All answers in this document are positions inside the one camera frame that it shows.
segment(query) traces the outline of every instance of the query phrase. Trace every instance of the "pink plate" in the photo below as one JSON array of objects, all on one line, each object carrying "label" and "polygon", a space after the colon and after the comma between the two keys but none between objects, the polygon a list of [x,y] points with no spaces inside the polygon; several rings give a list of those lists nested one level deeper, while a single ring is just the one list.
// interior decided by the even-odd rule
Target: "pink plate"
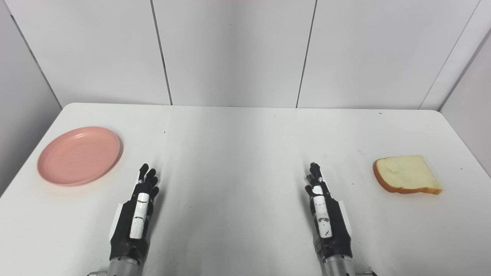
[{"label": "pink plate", "polygon": [[119,155],[119,138],[109,129],[83,127],[54,139],[37,162],[39,174],[57,185],[81,185],[107,172]]}]

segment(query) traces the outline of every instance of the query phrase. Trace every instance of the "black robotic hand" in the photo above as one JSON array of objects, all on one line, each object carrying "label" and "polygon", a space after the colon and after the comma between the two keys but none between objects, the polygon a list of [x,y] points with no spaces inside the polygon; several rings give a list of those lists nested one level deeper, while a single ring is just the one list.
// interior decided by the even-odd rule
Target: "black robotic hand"
[{"label": "black robotic hand", "polygon": [[[305,186],[305,190],[310,196],[310,211],[314,217],[315,227],[317,230],[316,252],[323,258],[329,258],[336,254],[347,255],[353,257],[351,251],[351,237],[345,225],[343,214],[339,202],[332,198],[331,193],[324,182],[321,174],[321,168],[316,163],[310,164],[310,175],[307,176],[307,180],[310,185]],[[313,188],[315,186],[322,188],[322,194],[315,193]],[[316,209],[314,206],[314,197],[324,196],[326,202],[327,213],[329,216],[328,222],[332,230],[330,237],[322,238],[319,233],[319,222],[316,217]]]},{"label": "black robotic hand", "polygon": [[[146,240],[146,233],[153,213],[153,200],[159,193],[159,187],[156,187],[159,181],[155,176],[156,171],[155,169],[148,169],[149,166],[143,164],[131,199],[123,204],[116,229],[111,238],[109,260],[124,257],[136,260],[140,264],[147,255],[148,241]],[[147,201],[142,203],[142,198],[147,198],[148,204],[146,203]],[[144,217],[138,216],[137,212],[135,212],[135,209],[139,208],[142,204],[147,206],[146,216],[143,215]],[[143,229],[139,229],[140,232],[137,237],[130,237],[130,232],[133,230],[132,227],[135,227],[135,222],[138,220],[144,220],[142,224]]]}]

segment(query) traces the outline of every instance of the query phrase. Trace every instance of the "white wall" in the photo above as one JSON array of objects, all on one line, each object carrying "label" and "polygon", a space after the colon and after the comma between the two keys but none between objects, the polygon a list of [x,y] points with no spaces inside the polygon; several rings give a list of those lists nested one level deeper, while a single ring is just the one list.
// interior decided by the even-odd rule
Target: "white wall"
[{"label": "white wall", "polygon": [[154,0],[175,105],[295,107],[315,0]]},{"label": "white wall", "polygon": [[436,110],[491,27],[491,0],[6,1],[62,106],[294,107],[317,3],[299,107]]},{"label": "white wall", "polygon": [[483,168],[491,174],[491,38],[489,36],[441,112]]},{"label": "white wall", "polygon": [[0,0],[0,194],[60,111]]},{"label": "white wall", "polygon": [[299,107],[419,108],[478,2],[319,0]]},{"label": "white wall", "polygon": [[62,106],[169,104],[149,0],[6,0]]}]

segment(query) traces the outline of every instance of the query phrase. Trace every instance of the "robotic arm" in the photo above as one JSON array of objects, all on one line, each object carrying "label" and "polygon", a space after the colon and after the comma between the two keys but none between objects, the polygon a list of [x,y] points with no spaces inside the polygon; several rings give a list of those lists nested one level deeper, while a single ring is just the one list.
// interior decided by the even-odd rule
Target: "robotic arm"
[{"label": "robotic arm", "polygon": [[153,200],[159,193],[155,169],[147,164],[140,169],[138,183],[130,200],[123,204],[119,220],[111,238],[111,253],[107,271],[87,276],[134,276],[148,252],[146,234],[153,213]]},{"label": "robotic arm", "polygon": [[310,196],[310,211],[317,231],[314,246],[327,276],[377,276],[374,272],[355,273],[351,236],[345,223],[348,219],[342,211],[344,205],[332,198],[318,164],[310,164],[310,173],[307,176],[310,185],[305,190]]}]

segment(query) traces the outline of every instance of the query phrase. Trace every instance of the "slice of bread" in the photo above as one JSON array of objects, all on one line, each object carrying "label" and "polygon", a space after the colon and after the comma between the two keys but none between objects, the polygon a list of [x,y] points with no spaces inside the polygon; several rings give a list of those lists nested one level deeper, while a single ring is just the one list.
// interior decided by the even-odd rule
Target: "slice of bread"
[{"label": "slice of bread", "polygon": [[434,193],[442,188],[420,155],[396,156],[376,160],[373,172],[384,189],[391,193]]}]

